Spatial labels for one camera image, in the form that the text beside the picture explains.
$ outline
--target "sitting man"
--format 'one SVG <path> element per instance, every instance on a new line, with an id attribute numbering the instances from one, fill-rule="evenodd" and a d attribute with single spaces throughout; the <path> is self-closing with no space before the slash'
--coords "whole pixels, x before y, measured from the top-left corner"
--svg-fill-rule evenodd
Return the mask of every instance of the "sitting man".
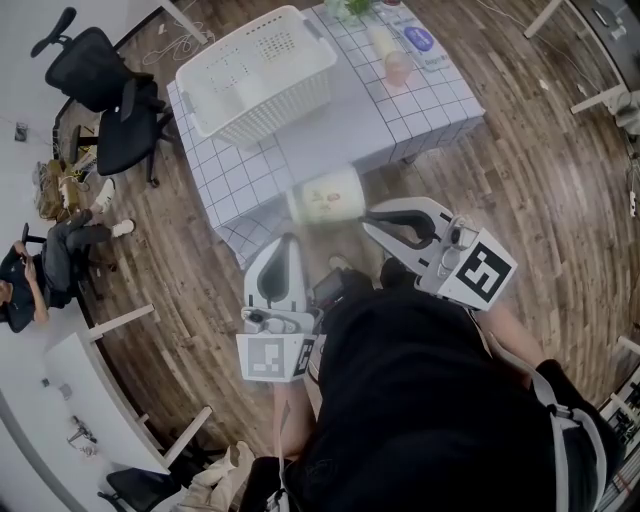
<path id="1" fill-rule="evenodd" d="M 91 208 L 81 210 L 55 225 L 47 234 L 42 252 L 30 256 L 22 242 L 16 242 L 0 264 L 0 305 L 9 327 L 22 331 L 32 320 L 49 320 L 44 290 L 66 293 L 71 287 L 71 255 L 87 245 L 106 242 L 132 233 L 135 223 L 125 220 L 112 228 L 87 226 L 95 215 L 105 213 L 115 194 L 115 183 L 108 179 Z"/>

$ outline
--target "plastic basket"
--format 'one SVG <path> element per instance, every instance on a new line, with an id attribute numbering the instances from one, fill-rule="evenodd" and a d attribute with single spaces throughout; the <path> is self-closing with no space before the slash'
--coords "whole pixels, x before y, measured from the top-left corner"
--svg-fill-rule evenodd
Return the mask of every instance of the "plastic basket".
<path id="1" fill-rule="evenodd" d="M 195 56 L 176 82 L 201 137 L 246 148 L 328 103 L 337 60 L 311 22 L 284 6 Z"/>

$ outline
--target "black shirt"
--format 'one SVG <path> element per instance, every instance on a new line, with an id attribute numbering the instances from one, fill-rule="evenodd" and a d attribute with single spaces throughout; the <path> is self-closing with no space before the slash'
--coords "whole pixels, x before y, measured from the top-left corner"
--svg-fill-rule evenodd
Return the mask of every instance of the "black shirt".
<path id="1" fill-rule="evenodd" d="M 327 322 L 318 423 L 285 473 L 304 512 L 555 510 L 549 413 L 488 356 L 462 308 L 378 290 Z M 598 418 L 610 477 L 613 432 L 555 361 L 538 371 L 560 403 Z"/>
<path id="2" fill-rule="evenodd" d="M 42 291 L 45 283 L 42 257 L 40 255 L 34 256 L 33 264 L 36 268 L 38 287 Z M 13 332 L 19 333 L 33 320 L 36 306 L 31 286 L 24 276 L 24 264 L 14 247 L 11 247 L 0 264 L 0 280 L 13 285 L 11 301 L 9 304 L 4 304 L 3 309 L 9 327 Z"/>

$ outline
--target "gray pants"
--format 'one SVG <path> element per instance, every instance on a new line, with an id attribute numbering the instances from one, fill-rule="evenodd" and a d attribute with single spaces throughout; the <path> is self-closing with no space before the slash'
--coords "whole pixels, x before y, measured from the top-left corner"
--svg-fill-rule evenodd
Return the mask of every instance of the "gray pants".
<path id="1" fill-rule="evenodd" d="M 49 230 L 42 261 L 47 285 L 53 290 L 66 292 L 70 288 L 71 255 L 75 251 L 111 240 L 109 228 L 85 225 L 92 217 L 91 210 L 82 210 Z"/>

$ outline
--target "blue logo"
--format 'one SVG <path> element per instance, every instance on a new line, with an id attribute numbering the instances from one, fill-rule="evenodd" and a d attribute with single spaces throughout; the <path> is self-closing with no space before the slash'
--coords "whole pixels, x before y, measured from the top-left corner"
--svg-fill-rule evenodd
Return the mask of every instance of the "blue logo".
<path id="1" fill-rule="evenodd" d="M 404 35 L 421 52 L 428 52 L 433 48 L 433 36 L 423 28 L 407 27 L 404 29 Z"/>

